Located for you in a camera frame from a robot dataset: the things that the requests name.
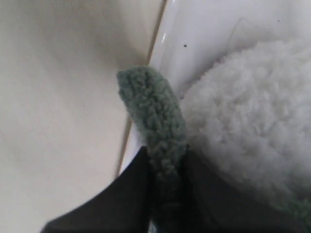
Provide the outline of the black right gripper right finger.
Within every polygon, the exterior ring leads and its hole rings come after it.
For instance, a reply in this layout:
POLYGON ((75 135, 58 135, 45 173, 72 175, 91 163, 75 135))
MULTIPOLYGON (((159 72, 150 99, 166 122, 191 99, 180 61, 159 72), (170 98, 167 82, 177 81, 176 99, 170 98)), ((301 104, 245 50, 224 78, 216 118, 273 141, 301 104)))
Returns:
POLYGON ((224 181, 188 147, 182 159, 183 233, 304 233, 302 224, 224 181))

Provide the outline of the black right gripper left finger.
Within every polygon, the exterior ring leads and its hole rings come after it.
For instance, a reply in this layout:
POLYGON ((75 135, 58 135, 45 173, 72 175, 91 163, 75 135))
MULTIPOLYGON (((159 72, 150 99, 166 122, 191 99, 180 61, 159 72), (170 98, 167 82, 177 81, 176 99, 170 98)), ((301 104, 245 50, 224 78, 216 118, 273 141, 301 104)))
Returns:
POLYGON ((150 222, 150 164, 146 147, 104 191, 50 222, 44 233, 146 233, 150 222))

